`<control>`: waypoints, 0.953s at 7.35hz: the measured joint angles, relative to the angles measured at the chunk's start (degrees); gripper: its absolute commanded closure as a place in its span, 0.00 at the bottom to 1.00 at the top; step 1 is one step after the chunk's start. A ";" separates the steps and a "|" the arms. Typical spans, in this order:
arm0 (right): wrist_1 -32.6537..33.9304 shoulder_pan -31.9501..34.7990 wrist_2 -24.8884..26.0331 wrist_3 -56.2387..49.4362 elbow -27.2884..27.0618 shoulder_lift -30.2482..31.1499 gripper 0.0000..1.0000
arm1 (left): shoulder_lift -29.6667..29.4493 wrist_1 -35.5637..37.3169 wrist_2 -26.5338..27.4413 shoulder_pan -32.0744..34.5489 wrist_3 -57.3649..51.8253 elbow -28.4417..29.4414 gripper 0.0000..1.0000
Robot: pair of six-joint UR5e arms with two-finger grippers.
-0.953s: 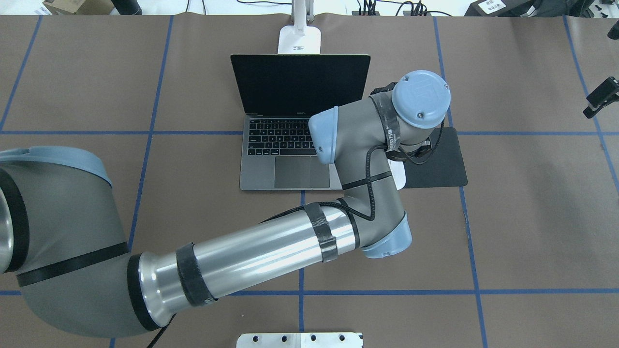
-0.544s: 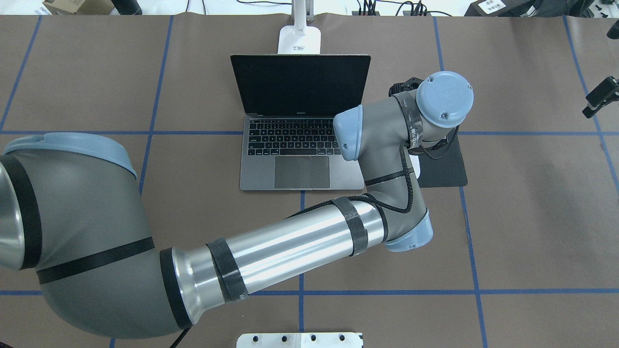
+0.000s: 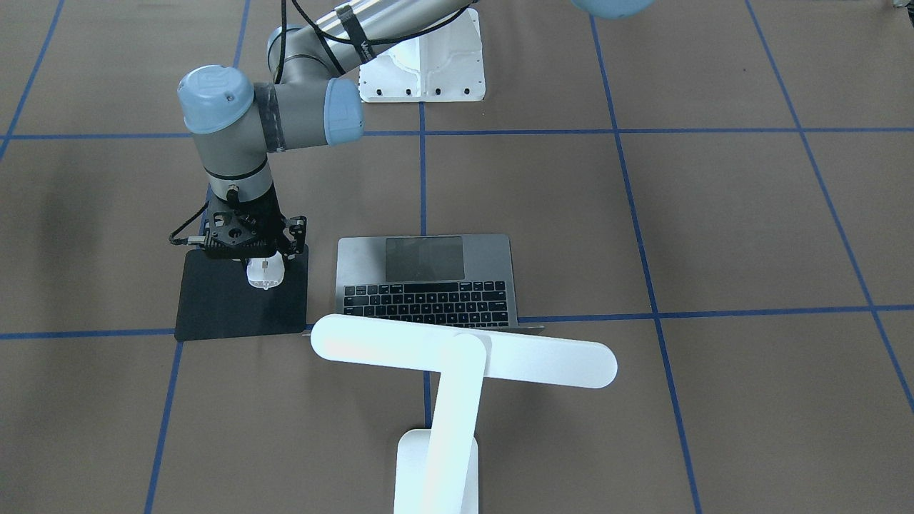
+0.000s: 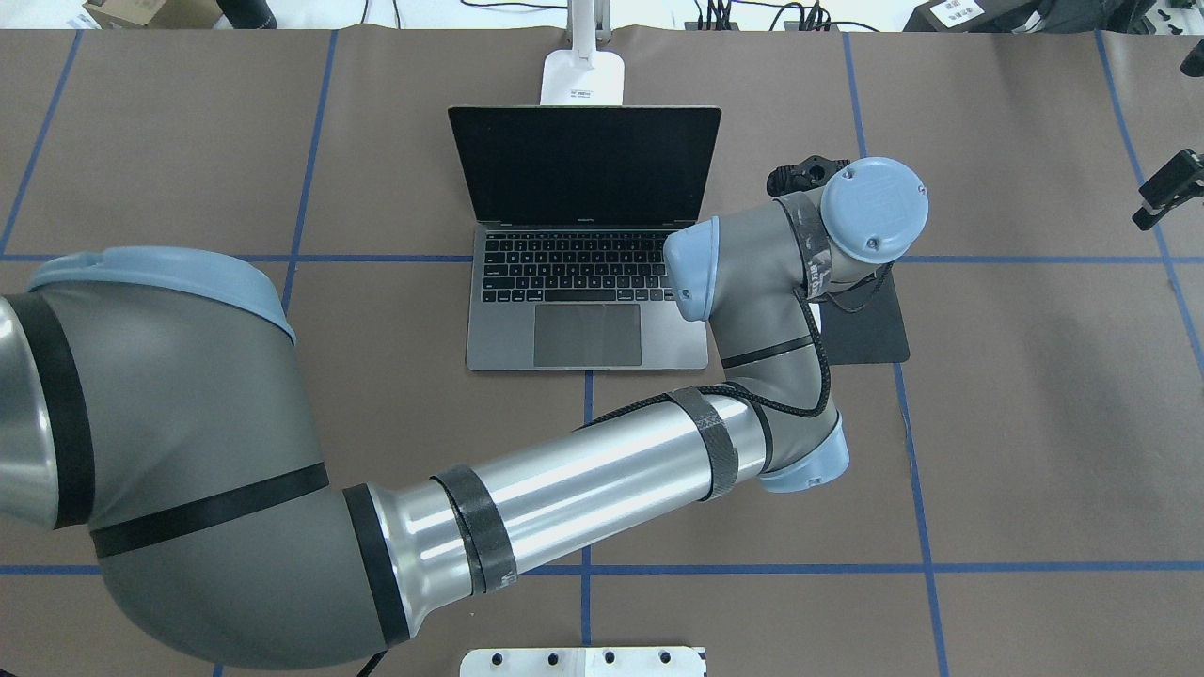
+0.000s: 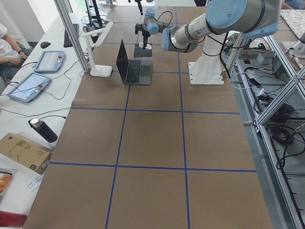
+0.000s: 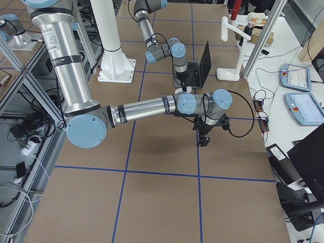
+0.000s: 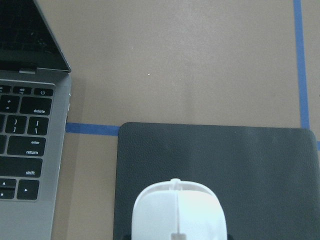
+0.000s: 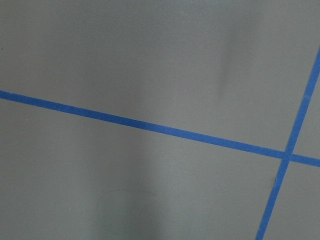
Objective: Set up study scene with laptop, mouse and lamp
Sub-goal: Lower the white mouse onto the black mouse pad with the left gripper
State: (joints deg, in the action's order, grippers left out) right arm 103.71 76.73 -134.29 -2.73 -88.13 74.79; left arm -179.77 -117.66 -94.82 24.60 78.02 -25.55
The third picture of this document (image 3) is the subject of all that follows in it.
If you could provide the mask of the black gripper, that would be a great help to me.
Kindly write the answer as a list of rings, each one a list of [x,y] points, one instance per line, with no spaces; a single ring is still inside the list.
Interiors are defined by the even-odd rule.
[[[295,258],[306,251],[307,218],[281,213],[275,186],[254,201],[213,195],[206,209],[203,253],[210,259],[261,259],[281,254]]]

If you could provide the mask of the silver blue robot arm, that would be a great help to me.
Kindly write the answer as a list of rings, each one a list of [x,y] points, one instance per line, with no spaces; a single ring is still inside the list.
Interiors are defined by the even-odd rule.
[[[234,67],[206,65],[177,87],[184,121],[211,196],[194,215],[200,236],[169,235],[212,259],[293,258],[306,247],[306,218],[285,217],[268,155],[336,146],[363,135],[356,85],[345,75],[385,50],[450,25],[468,1],[349,1],[270,36],[272,79],[255,84]]]

